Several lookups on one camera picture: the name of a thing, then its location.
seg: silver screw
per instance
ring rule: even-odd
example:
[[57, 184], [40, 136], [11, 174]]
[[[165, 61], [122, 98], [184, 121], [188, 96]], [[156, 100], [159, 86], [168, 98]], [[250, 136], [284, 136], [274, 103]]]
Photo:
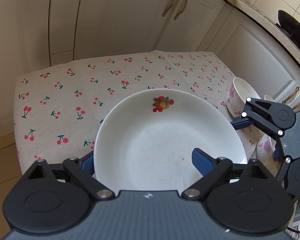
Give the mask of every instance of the silver screw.
[[195, 188], [189, 188], [185, 191], [187, 197], [197, 197], [200, 195], [200, 191]]
[[109, 189], [101, 189], [97, 192], [97, 196], [101, 198], [109, 198], [111, 195], [112, 192]]

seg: brown floor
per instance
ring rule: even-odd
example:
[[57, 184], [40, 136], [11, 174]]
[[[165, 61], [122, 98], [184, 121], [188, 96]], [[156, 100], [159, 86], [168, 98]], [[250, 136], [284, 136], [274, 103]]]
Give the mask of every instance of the brown floor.
[[1, 145], [5, 148], [0, 149], [0, 239], [10, 231], [2, 214], [3, 200], [21, 177], [16, 144], [8, 147], [4, 143]]

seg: stone countertop edge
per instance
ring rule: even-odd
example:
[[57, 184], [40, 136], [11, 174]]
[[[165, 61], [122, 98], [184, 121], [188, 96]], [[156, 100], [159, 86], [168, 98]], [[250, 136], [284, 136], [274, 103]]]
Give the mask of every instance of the stone countertop edge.
[[262, 13], [258, 12], [255, 8], [252, 7], [252, 5], [247, 5], [241, 0], [226, 1], [232, 4], [235, 8], [245, 13], [252, 20], [261, 25], [265, 30], [267, 30], [290, 53], [292, 58], [300, 66], [300, 50], [277, 26], [275, 26], [272, 21], [264, 17]]

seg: red cherry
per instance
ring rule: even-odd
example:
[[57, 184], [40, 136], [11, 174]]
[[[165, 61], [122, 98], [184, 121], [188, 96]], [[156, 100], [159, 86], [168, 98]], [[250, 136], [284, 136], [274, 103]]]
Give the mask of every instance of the red cherry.
[[164, 97], [162, 96], [157, 98], [157, 102], [161, 102], [162, 100], [164, 100]]

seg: cherry print tablecloth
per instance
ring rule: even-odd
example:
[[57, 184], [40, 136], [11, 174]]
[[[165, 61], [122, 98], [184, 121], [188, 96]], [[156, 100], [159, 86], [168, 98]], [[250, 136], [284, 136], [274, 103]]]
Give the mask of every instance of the cherry print tablecloth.
[[[233, 78], [211, 52], [161, 51], [77, 60], [19, 77], [14, 122], [21, 170], [36, 159], [60, 163], [86, 155], [107, 113], [142, 90], [192, 93], [231, 121], [225, 102]], [[248, 159], [258, 141], [250, 130], [238, 131]]]

